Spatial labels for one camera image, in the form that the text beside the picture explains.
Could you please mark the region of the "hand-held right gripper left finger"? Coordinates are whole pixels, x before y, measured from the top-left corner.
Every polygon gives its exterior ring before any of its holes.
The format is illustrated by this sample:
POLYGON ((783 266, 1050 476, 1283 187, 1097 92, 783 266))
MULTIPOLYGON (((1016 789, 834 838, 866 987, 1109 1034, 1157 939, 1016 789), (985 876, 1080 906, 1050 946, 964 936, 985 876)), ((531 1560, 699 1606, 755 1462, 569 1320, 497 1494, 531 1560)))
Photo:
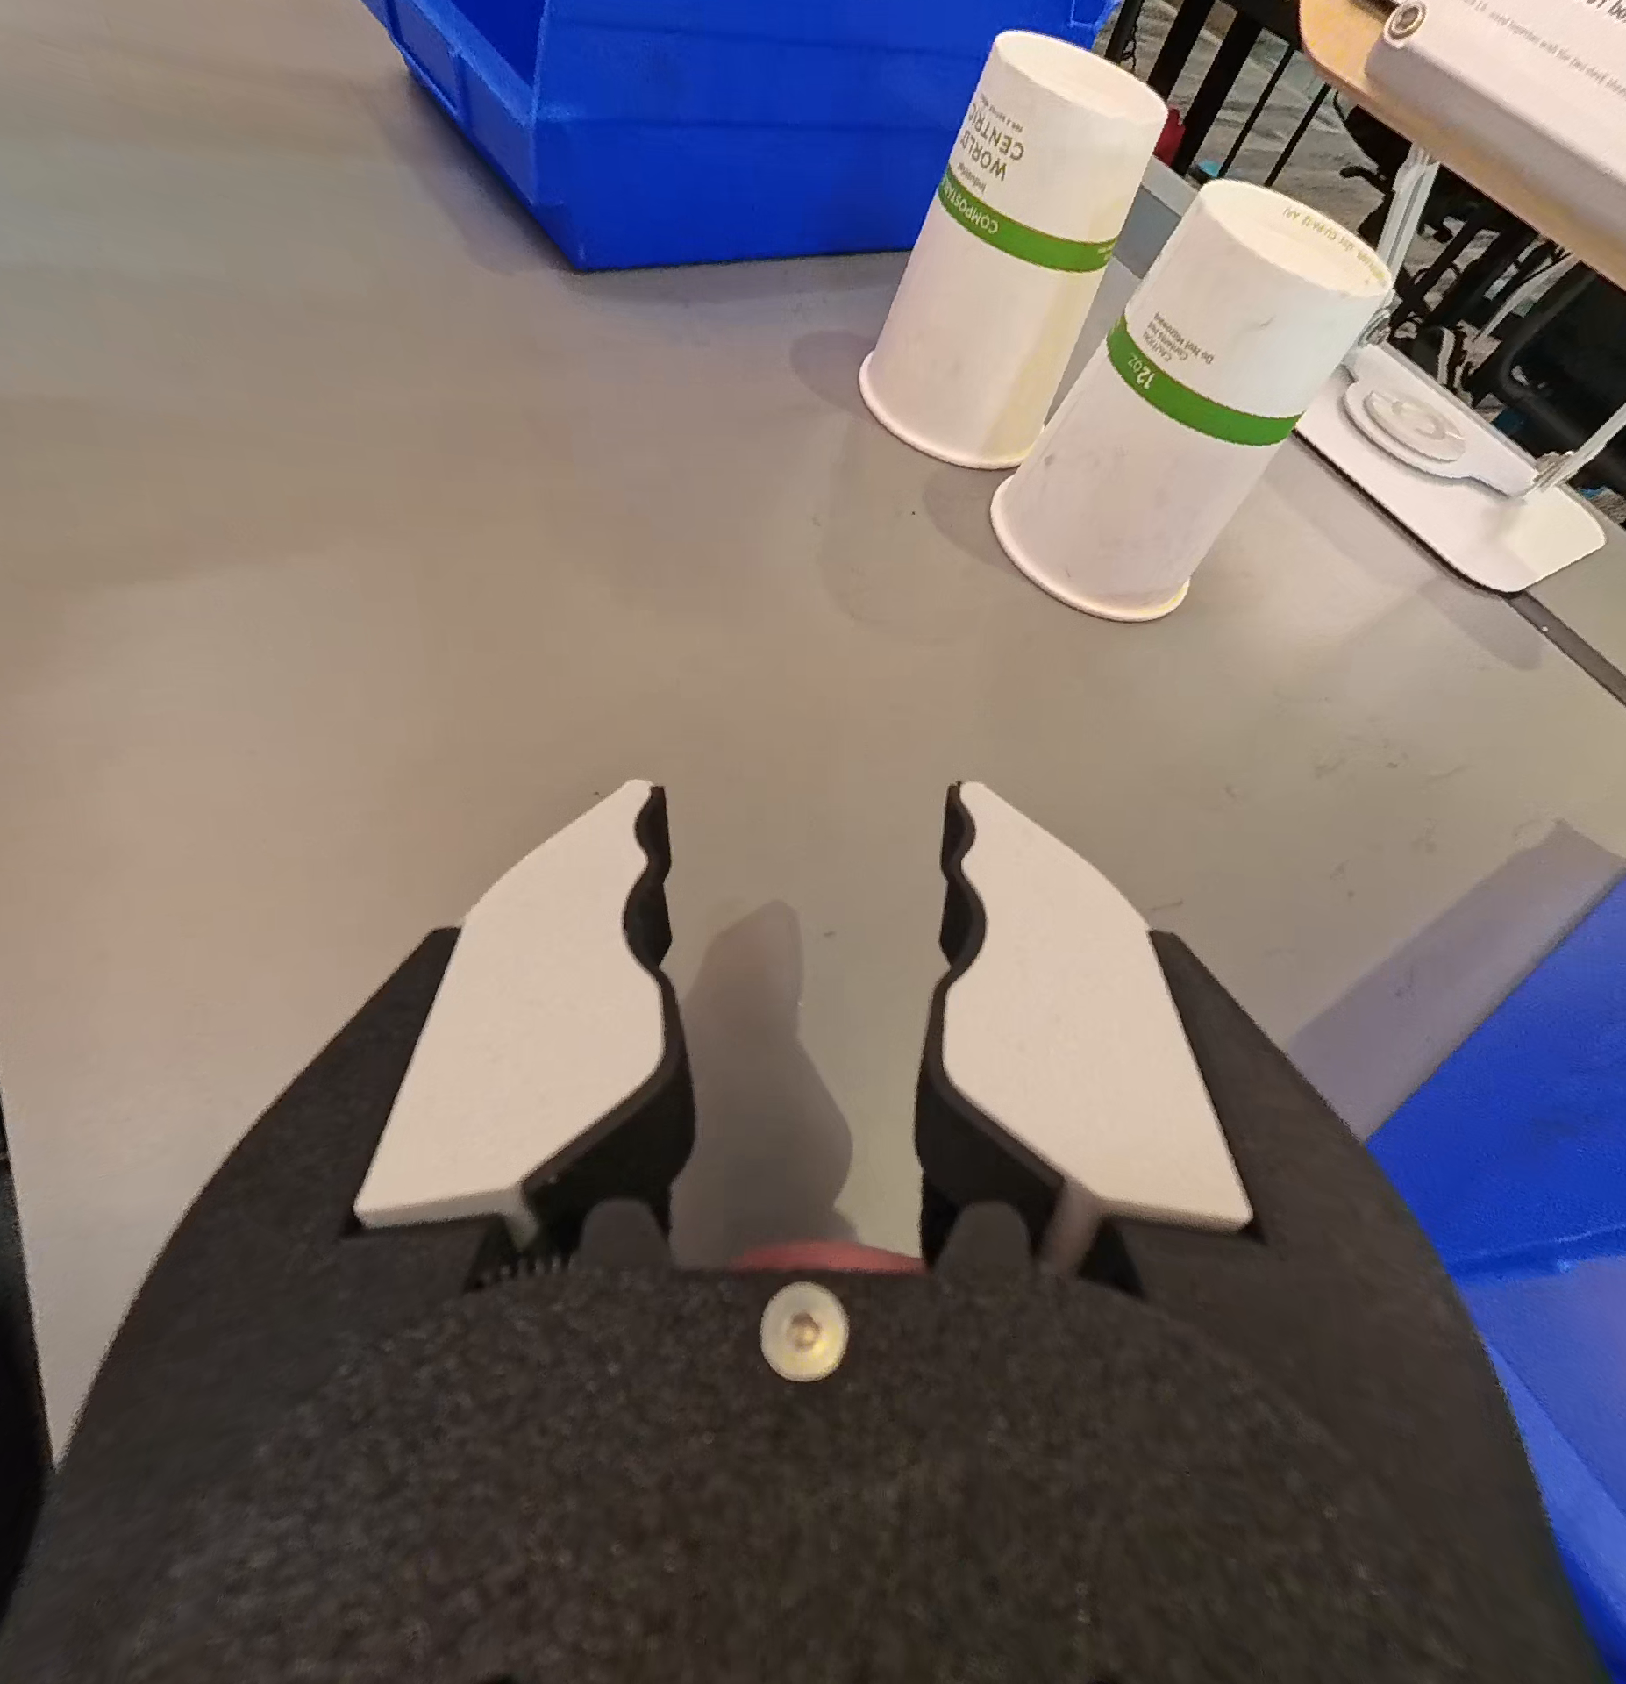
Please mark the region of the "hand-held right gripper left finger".
POLYGON ((366 1229, 499 1220, 578 1248, 592 1211, 660 1234, 697 1143, 673 946, 666 789, 631 778, 466 913, 353 1203, 366 1229))

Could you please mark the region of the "white instruction sheet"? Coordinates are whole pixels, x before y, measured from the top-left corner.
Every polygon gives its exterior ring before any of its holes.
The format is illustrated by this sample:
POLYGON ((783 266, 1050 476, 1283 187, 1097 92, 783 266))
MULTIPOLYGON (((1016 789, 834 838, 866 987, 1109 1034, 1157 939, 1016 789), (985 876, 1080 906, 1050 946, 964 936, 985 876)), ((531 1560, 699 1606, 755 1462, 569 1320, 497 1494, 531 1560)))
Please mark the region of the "white instruction sheet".
POLYGON ((1523 115, 1626 118, 1626 1, 1429 3, 1408 47, 1523 115))

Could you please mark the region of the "white paper cup green band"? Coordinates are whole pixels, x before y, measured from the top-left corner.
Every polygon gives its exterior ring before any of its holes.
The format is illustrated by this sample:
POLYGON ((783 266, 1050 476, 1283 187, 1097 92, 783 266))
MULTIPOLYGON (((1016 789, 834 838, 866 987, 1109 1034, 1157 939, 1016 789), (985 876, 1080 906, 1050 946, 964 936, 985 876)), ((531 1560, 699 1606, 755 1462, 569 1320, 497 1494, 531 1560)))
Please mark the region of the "white paper cup green band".
POLYGON ((964 468, 1029 455, 1166 118, 1164 96, 1099 52, 1027 29, 994 40, 860 366, 887 431, 964 468))
POLYGON ((1204 183, 997 489, 1009 559, 1094 617, 1173 613, 1392 283, 1330 215, 1264 183, 1204 183))

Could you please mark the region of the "blue plastic bin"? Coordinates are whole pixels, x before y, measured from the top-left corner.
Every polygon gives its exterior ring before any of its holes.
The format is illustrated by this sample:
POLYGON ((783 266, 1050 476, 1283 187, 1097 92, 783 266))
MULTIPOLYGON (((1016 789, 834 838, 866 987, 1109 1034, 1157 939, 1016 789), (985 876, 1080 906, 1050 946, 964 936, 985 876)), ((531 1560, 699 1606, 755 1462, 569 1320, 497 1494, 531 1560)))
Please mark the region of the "blue plastic bin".
POLYGON ((1626 873, 1369 1146, 1471 1310, 1626 1680, 1626 873))
POLYGON ((1101 1, 369 1, 581 271, 911 247, 1002 31, 1101 1))

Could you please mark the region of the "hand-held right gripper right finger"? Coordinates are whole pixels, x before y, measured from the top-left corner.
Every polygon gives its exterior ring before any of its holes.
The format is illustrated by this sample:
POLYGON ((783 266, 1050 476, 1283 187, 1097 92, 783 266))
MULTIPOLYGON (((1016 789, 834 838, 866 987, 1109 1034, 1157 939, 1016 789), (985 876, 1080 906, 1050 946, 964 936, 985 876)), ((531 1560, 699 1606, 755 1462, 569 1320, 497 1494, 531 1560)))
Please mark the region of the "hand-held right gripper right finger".
POLYGON ((946 794, 944 971, 915 1104, 922 1241, 1013 1210, 1078 1273, 1113 1218, 1239 1234, 1253 1199, 1157 932, 1092 860, 978 780, 946 794))

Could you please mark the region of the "white sign stand base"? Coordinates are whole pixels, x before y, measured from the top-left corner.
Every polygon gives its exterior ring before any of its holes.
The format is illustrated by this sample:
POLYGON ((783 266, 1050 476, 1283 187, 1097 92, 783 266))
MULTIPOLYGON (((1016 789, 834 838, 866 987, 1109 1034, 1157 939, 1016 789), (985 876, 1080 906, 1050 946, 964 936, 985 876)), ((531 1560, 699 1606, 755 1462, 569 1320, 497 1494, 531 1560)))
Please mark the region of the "white sign stand base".
POLYGON ((1511 596, 1599 550, 1602 520, 1562 482, 1626 429, 1626 399, 1539 466, 1397 348, 1392 290, 1299 422, 1304 443, 1460 578, 1511 596))

